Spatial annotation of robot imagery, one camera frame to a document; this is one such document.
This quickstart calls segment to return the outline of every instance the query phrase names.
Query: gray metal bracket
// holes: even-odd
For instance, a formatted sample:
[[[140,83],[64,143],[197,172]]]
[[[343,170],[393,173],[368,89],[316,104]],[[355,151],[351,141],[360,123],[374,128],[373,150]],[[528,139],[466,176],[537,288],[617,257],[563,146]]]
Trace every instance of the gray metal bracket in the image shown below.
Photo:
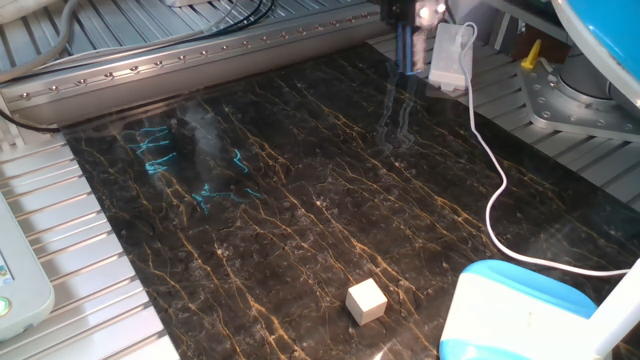
[[[545,129],[640,141],[640,122],[613,100],[585,96],[562,82],[561,66],[519,69],[531,121]]]

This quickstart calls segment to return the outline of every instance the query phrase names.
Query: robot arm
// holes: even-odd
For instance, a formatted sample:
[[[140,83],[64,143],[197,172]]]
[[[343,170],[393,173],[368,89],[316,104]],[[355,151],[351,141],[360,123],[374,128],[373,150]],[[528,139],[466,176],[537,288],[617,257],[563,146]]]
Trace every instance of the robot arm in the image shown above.
[[[427,32],[438,25],[446,9],[445,0],[382,0],[382,21],[397,29],[398,71],[415,74],[424,69]]]

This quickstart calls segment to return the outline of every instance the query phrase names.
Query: yellow part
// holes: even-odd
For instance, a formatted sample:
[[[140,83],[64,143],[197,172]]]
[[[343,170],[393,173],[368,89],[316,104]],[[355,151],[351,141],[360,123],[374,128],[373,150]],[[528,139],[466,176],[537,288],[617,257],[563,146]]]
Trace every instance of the yellow part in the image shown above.
[[[531,52],[526,59],[522,60],[522,66],[524,69],[532,70],[536,63],[538,62],[538,55],[540,54],[540,46],[542,46],[542,40],[538,39],[533,47],[531,48]]]

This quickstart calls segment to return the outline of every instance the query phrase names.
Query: metal frame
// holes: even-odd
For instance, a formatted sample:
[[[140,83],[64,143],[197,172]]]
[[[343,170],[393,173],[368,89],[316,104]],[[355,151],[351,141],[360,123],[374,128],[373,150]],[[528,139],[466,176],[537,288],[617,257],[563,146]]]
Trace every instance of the metal frame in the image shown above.
[[[324,11],[350,7],[364,1],[345,0],[278,0],[266,17],[253,28]],[[72,21],[68,46],[59,61],[47,69],[63,69],[80,65],[87,58],[105,60],[105,51],[116,49],[130,53],[131,46],[153,46],[158,40],[176,39],[204,30],[212,32],[244,18],[257,8],[258,0],[210,0],[197,5],[168,7],[162,0],[82,0]],[[264,11],[271,2],[262,1]],[[0,42],[0,70],[28,62],[37,53],[53,46],[57,39],[64,2],[57,0],[23,19],[0,25],[6,41]]]
[[[512,0],[483,0],[487,4],[495,7],[496,9],[509,14],[525,23],[553,36],[554,38],[572,45],[572,40],[569,34],[564,28],[558,24],[550,22],[548,19],[540,17],[537,14],[528,11],[525,6]]]
[[[319,56],[389,31],[379,21],[378,6],[360,3],[214,40],[41,74],[8,84],[0,95],[18,119],[66,125]]]
[[[7,104],[0,96],[0,109],[9,112]],[[24,145],[24,139],[18,131],[18,128],[6,121],[0,121],[0,151],[8,151],[11,146]]]
[[[550,74],[538,64],[532,71],[518,71],[534,124],[550,130],[640,141],[636,119],[613,100],[586,96],[567,86],[559,75],[561,68],[556,66]]]
[[[521,20],[507,13],[502,13],[502,19],[497,16],[496,20],[489,45],[503,54],[510,54],[517,44]]]

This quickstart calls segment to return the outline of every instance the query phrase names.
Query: white cable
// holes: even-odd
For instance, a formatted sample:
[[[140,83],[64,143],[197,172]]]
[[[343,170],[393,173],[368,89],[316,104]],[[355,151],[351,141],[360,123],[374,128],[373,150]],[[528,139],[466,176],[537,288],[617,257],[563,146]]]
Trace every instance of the white cable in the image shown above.
[[[64,50],[65,46],[67,46],[67,41],[69,41],[69,36],[71,36],[73,12],[78,5],[78,2],[79,0],[69,0],[69,2],[67,2],[67,4],[64,6],[64,10],[62,10],[62,16],[60,17],[60,37],[58,37],[58,42],[47,52],[29,61],[28,63],[18,65],[4,72],[0,72],[0,84],[30,73],[31,71],[33,71],[33,69],[46,64],[49,60],[55,58],[62,52],[62,50]]]
[[[500,173],[500,177],[502,177],[502,186],[500,186],[498,191],[496,191],[495,194],[493,194],[493,196],[489,200],[489,203],[487,204],[487,210],[485,213],[486,222],[487,222],[487,231],[489,232],[489,236],[491,237],[491,240],[493,240],[493,243],[498,247],[498,249],[500,249],[505,254],[511,256],[516,260],[528,262],[531,264],[548,266],[548,267],[565,270],[565,271],[569,271],[577,274],[587,275],[587,276],[605,277],[605,276],[624,275],[628,273],[629,269],[617,270],[617,271],[593,271],[593,270],[585,270],[585,269],[580,269],[573,266],[563,265],[553,261],[524,256],[509,250],[506,246],[504,246],[498,240],[496,235],[493,233],[493,229],[491,228],[491,208],[493,207],[493,204],[498,199],[498,197],[502,194],[504,189],[507,188],[507,176],[505,175],[504,171],[500,167],[500,163],[498,163],[498,160],[493,155],[493,152],[491,152],[491,149],[489,148],[489,146],[487,146],[487,144],[484,142],[484,139],[482,139],[482,136],[480,136],[480,133],[478,133],[478,131],[476,130],[476,118],[473,110],[473,89],[471,88],[471,77],[469,76],[469,71],[468,69],[465,68],[465,65],[464,65],[464,57],[467,51],[469,50],[469,48],[473,45],[473,42],[475,41],[476,36],[478,35],[478,28],[474,23],[471,23],[471,22],[465,23],[463,27],[460,29],[458,36],[462,36],[462,33],[464,32],[465,27],[473,28],[473,37],[471,38],[471,40],[469,40],[467,45],[464,47],[464,49],[460,53],[459,62],[460,62],[460,67],[462,68],[462,73],[464,74],[465,80],[467,81],[467,87],[469,88],[469,118],[471,122],[471,131],[473,131],[473,133],[478,138],[478,141],[480,141],[480,144],[482,145],[482,147],[487,151],[487,154],[489,154],[491,161],[493,161],[493,164],[496,166],[496,169],[498,169],[498,172]]]

